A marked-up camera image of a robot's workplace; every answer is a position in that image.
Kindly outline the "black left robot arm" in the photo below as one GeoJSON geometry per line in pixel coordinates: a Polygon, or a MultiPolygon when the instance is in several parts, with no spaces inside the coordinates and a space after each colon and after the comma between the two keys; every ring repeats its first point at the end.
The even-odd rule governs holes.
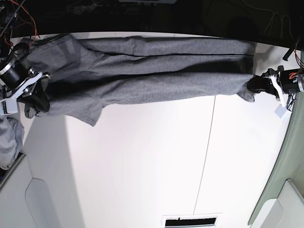
{"type": "Polygon", "coordinates": [[[279,97],[279,92],[275,89],[275,83],[282,90],[284,95],[292,96],[304,91],[304,63],[297,55],[297,46],[302,37],[299,36],[289,50],[283,56],[283,60],[294,54],[298,68],[285,70],[283,66],[279,66],[276,70],[269,68],[261,76],[253,77],[247,84],[247,89],[253,93],[266,92],[268,94],[279,97]]]}

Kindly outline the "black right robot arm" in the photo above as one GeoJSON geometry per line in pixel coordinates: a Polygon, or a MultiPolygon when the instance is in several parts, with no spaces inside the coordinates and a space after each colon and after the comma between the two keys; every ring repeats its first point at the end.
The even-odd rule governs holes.
{"type": "Polygon", "coordinates": [[[19,103],[29,105],[38,112],[50,109],[48,98],[42,86],[42,80],[49,77],[33,67],[26,67],[24,59],[30,54],[34,43],[13,44],[11,36],[15,29],[30,25],[37,36],[37,26],[24,1],[2,0],[0,2],[0,114],[16,114],[19,103]]]}

